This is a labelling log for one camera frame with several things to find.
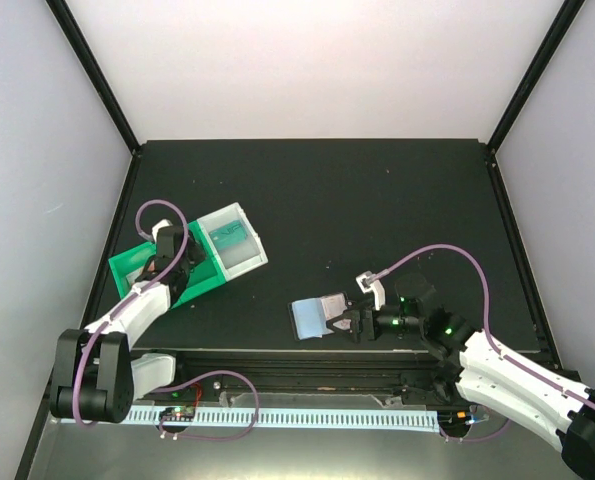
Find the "pink card sleeve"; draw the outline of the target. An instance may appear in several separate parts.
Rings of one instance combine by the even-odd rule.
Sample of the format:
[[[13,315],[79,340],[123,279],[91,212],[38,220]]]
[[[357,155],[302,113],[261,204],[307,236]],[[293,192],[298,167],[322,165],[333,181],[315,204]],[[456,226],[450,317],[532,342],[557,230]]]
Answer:
[[[322,297],[321,304],[324,312],[324,325],[327,325],[329,320],[344,313],[350,306],[349,300],[343,292]]]

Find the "teal card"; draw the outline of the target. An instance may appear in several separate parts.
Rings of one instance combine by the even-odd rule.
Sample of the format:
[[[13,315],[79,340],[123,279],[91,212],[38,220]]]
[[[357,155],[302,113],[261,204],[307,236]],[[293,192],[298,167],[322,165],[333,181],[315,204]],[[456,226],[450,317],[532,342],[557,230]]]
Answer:
[[[233,220],[212,230],[209,236],[215,249],[222,251],[245,242],[248,232],[240,220]]]

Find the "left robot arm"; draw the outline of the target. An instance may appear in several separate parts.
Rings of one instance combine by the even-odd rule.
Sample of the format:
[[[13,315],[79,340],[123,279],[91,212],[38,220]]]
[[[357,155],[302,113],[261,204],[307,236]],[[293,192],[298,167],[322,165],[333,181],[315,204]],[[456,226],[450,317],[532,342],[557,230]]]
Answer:
[[[81,426],[120,423],[135,399],[159,389],[170,399],[191,388],[190,372],[167,354],[132,360],[146,330],[179,301],[191,273],[206,259],[186,226],[156,225],[155,253],[147,258],[129,293],[84,329],[58,338],[49,395],[50,413]]]

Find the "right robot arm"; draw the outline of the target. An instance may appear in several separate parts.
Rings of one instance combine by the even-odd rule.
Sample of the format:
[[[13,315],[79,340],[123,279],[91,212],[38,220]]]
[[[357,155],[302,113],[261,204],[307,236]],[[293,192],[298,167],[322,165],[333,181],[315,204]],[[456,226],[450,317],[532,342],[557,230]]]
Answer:
[[[531,431],[561,454],[582,479],[595,479],[595,386],[548,370],[447,311],[423,276],[409,274],[396,285],[398,302],[386,302],[381,282],[357,278],[369,299],[350,303],[326,322],[328,329],[358,343],[382,334],[416,333],[439,362],[431,379],[434,396],[460,397],[490,408]]]

